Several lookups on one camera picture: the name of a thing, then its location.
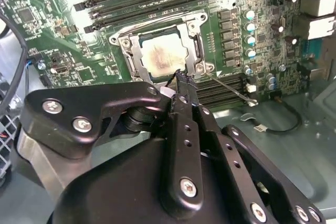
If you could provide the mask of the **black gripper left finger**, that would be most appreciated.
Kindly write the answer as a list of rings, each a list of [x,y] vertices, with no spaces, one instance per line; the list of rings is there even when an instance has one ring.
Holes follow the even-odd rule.
[[[29,162],[55,203],[76,178],[92,170],[95,145],[150,132],[163,139],[166,154],[160,202],[169,213],[196,213],[183,205],[183,72],[177,90],[162,94],[147,82],[36,90],[24,101],[17,153]]]

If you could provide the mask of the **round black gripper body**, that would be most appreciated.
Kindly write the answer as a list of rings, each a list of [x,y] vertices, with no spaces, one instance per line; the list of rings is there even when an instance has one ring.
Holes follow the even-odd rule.
[[[73,180],[50,223],[181,223],[160,202],[163,139],[146,140]]]

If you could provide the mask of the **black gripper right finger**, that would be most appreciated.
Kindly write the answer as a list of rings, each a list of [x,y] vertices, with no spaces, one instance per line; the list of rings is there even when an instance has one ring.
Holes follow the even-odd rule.
[[[199,210],[207,200],[201,149],[209,150],[231,223],[325,223],[322,213],[239,129],[220,129],[198,102],[191,77],[183,78],[183,205]]]

